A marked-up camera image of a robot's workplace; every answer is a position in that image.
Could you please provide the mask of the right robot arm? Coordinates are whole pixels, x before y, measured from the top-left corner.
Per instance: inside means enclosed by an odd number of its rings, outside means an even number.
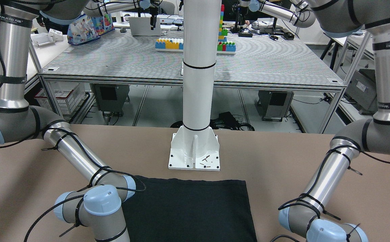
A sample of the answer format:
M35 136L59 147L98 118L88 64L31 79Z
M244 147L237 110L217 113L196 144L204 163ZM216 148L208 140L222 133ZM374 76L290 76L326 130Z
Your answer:
M57 216L74 227L90 227L97 242L128 242L121 204L134 194L134 178L101 161L61 116L31 106L24 98L33 20L41 13L69 24L87 4L87 0L0 0L0 148L27 139L49 142L89 180L86 188L57 200L53 206Z

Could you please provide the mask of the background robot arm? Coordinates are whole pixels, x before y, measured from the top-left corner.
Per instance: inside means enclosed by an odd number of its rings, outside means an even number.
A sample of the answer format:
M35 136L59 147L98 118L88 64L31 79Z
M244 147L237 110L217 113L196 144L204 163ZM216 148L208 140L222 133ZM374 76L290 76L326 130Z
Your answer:
M291 3L296 7L293 12L289 9L278 6L267 0L240 0L239 5L248 7L251 12L263 12L275 18L282 19L291 23L298 28L308 28L313 25L316 17L309 5L304 0L291 0Z

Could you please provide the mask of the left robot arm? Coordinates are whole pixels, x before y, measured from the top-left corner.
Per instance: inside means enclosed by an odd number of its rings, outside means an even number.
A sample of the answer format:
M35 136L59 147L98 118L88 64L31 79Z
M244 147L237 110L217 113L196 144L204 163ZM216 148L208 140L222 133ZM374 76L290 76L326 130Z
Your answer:
M334 136L304 192L279 208L279 222L308 242L367 242L360 227L320 216L353 158L362 152L390 155L390 0L309 0L308 4L330 36L346 36L362 26L372 34L378 110Z

